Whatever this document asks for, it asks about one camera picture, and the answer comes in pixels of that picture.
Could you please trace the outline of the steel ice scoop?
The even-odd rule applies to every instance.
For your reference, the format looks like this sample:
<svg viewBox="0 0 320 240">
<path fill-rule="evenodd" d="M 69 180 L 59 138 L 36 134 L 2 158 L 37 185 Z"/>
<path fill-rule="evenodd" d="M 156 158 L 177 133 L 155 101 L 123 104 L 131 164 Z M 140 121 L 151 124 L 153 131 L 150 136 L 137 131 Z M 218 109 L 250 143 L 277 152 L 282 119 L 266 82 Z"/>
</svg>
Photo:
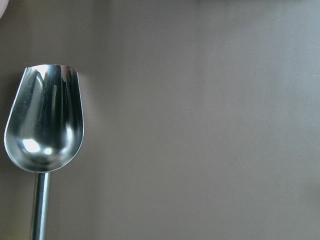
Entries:
<svg viewBox="0 0 320 240">
<path fill-rule="evenodd" d="M 4 132 L 4 147 L 20 169 L 35 173 L 30 239 L 47 233 L 52 172 L 69 164 L 84 138 L 79 75 L 70 66 L 24 70 Z"/>
</svg>

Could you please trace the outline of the pink bowl with ice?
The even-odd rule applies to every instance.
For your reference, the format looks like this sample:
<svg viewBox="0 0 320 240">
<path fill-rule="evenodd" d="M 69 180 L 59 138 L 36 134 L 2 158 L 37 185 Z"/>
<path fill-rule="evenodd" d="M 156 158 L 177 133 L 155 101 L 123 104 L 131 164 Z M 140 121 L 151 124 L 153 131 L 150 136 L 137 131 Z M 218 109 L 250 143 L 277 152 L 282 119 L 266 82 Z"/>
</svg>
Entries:
<svg viewBox="0 0 320 240">
<path fill-rule="evenodd" d="M 3 14 L 5 13 L 8 2 L 8 0 L 0 0 L 0 18 L 2 18 Z"/>
</svg>

